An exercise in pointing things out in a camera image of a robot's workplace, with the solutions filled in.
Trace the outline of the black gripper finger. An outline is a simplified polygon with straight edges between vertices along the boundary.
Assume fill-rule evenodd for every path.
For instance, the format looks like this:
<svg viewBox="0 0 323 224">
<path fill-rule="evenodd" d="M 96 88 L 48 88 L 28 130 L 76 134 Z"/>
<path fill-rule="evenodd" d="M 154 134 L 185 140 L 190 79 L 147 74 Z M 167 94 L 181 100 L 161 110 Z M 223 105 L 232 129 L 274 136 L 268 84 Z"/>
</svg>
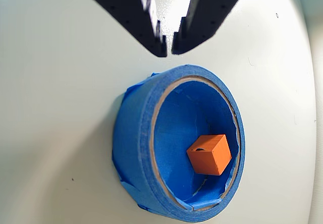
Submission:
<svg viewBox="0 0 323 224">
<path fill-rule="evenodd" d="M 155 0 L 95 0 L 139 43 L 157 57 L 167 56 Z"/>
<path fill-rule="evenodd" d="M 183 54 L 213 37 L 238 0 L 190 0 L 174 33 L 172 54 Z"/>
</svg>

